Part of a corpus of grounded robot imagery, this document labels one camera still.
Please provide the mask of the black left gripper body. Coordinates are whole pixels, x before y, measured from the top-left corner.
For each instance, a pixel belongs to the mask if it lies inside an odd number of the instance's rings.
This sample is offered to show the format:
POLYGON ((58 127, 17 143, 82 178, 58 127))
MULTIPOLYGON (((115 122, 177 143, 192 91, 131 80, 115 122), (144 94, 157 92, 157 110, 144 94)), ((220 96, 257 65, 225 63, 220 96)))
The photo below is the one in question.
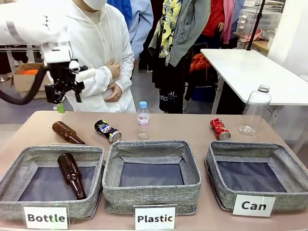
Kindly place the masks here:
POLYGON ((79 86, 75 81, 79 72, 79 63, 52 63, 49 64, 49 73, 53 83, 49 85, 49 91, 67 92, 73 90, 79 92, 79 86))

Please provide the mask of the person's left hand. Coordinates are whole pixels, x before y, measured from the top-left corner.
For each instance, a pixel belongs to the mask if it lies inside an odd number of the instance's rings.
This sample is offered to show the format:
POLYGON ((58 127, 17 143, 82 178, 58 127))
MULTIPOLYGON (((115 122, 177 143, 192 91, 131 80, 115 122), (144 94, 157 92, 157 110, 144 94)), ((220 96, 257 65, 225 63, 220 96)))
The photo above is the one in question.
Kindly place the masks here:
POLYGON ((122 89, 114 82, 111 83, 107 89, 112 90, 112 94, 111 96, 104 99, 105 102, 109 102, 109 103, 117 102, 122 96, 122 89))

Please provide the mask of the person's right hand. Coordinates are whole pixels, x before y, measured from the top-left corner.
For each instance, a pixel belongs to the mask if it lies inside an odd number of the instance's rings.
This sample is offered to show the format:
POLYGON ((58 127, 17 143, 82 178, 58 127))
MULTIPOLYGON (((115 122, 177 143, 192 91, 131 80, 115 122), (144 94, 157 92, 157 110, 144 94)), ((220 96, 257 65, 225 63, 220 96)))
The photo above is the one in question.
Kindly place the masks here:
POLYGON ((120 72, 121 72, 121 65, 118 64, 115 59, 110 60, 106 66, 108 67, 108 69, 111 71, 112 73, 112 79, 113 80, 117 80, 118 77, 120 76, 120 72))

